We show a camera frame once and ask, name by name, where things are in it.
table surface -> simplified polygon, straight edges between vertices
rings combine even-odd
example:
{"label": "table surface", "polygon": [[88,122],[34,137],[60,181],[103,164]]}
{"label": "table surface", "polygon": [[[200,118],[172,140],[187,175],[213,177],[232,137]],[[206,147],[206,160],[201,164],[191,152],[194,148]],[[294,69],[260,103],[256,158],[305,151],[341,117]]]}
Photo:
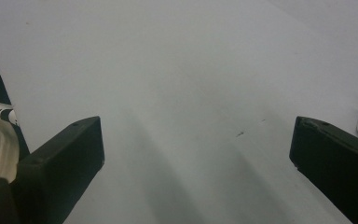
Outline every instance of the table surface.
{"label": "table surface", "polygon": [[0,73],[31,150],[102,118],[65,223],[350,223],[288,154],[357,135],[358,0],[0,0]]}

white table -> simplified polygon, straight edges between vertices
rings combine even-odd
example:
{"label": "white table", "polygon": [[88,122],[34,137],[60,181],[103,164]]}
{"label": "white table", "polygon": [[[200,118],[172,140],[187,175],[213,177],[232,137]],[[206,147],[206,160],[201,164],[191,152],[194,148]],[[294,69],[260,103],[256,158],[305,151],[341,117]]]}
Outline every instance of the white table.
{"label": "white table", "polygon": [[288,154],[356,134],[358,0],[0,0],[0,72],[31,150],[102,118],[65,223],[350,223]]}

dark mark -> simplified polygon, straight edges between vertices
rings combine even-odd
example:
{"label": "dark mark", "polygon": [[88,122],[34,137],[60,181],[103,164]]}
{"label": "dark mark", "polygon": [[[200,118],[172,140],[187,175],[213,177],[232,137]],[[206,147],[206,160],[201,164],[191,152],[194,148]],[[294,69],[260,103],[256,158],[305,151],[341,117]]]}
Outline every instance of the dark mark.
{"label": "dark mark", "polygon": [[239,137],[239,136],[241,136],[243,134],[244,134],[244,132],[240,132],[239,134],[237,134],[237,137]]}

